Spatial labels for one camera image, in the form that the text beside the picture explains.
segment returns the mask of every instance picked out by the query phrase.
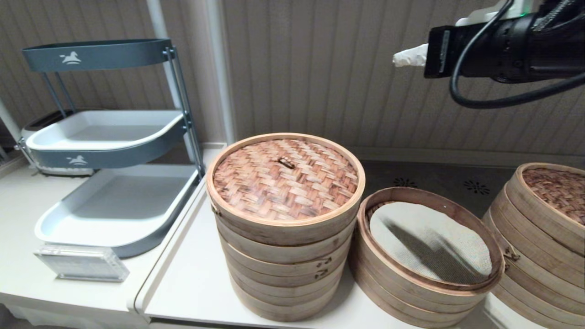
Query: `stacked bamboo steamer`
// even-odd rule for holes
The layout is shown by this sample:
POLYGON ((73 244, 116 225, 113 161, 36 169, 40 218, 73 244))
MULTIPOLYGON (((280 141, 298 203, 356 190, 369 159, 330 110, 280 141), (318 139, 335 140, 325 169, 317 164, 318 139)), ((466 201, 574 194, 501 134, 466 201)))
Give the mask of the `stacked bamboo steamer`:
POLYGON ((365 182, 345 148, 298 133, 244 139, 215 159, 207 189, 232 287, 247 308, 297 321, 325 307, 365 182))
POLYGON ((585 171, 523 164, 484 221, 507 268, 494 294, 547 328, 585 328, 585 171))
POLYGON ((380 190, 362 201, 350 255, 358 285, 380 308, 419 327, 445 328, 460 322, 500 281, 504 260, 489 229, 460 205, 436 194, 406 187, 380 190), (473 230, 489 251, 491 273, 466 285, 420 275, 390 256, 374 239, 370 219, 378 208, 393 202, 422 204, 473 230))

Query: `white tray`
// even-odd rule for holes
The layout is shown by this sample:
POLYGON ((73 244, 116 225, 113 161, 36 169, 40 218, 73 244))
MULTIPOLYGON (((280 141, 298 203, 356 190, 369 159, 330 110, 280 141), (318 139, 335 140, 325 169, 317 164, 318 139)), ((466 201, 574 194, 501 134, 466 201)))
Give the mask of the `white tray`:
POLYGON ((83 111, 26 140, 42 166, 119 168, 166 153, 186 129, 178 110, 83 111))
POLYGON ((121 258, 138 255, 164 238, 196 179, 195 166, 101 170, 47 210, 35 234, 53 244, 111 247, 121 258))

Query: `beige wall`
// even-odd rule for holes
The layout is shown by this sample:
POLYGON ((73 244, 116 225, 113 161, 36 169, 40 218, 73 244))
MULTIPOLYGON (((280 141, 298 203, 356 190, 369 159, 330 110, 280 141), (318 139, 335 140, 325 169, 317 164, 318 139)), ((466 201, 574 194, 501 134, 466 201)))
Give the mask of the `beige wall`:
MULTIPOLYGON (((448 80, 394 68, 392 55, 425 43, 495 0, 225 0, 239 137, 294 131, 346 146, 585 155, 585 88, 519 107, 478 111, 448 80)), ((463 80, 486 99, 547 83, 463 80)))
MULTIPOLYGON (((182 55, 195 124, 201 139, 206 140, 178 3, 163 0, 165 15, 178 18, 167 18, 169 35, 182 55)), ((143 38, 154 38, 147 3, 143 0, 1 0, 0 98, 20 126, 57 110, 41 75, 29 71, 20 52, 22 48, 60 42, 143 38)), ((61 76, 78 107, 173 108, 161 65, 63 73, 61 76)))

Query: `horse logo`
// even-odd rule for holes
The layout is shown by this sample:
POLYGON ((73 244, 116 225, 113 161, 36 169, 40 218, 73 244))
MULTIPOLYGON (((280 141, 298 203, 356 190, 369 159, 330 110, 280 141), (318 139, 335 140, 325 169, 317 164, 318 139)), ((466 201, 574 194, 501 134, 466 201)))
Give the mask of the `horse logo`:
POLYGON ((81 63, 81 60, 79 58, 77 58, 77 53, 76 52, 71 52, 71 54, 69 54, 69 56, 59 55, 59 57, 62 57, 63 58, 63 62, 62 63, 65 63, 67 65, 81 63))
POLYGON ((68 157, 67 160, 69 160, 69 164, 70 165, 74 165, 74 166, 85 166, 87 165, 87 161, 85 161, 83 159, 83 156, 78 155, 77 157, 68 157))

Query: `white countertop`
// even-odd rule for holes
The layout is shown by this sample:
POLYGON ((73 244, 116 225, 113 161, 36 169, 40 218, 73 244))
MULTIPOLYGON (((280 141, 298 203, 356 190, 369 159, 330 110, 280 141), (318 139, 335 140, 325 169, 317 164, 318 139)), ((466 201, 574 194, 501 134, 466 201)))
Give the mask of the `white countertop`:
MULTIPOLYGON (((261 318, 240 303, 232 290, 228 269, 208 197, 202 200, 194 222, 145 305, 153 318, 249 327, 355 329, 417 328, 388 315, 376 306, 354 282, 348 268, 333 301, 309 320, 281 323, 261 318)), ((165 324, 156 324, 166 328, 165 324)), ((541 329, 489 294, 459 329, 541 329)))
MULTIPOLYGON (((205 149, 204 162, 209 163, 221 147, 205 149)), ((179 216, 159 246, 123 261, 130 275, 122 283, 56 279, 33 254, 43 244, 35 237, 35 224, 86 179, 47 177, 27 166, 0 179, 0 303, 31 309, 63 311, 74 306, 136 314, 138 291, 183 218, 179 216)))

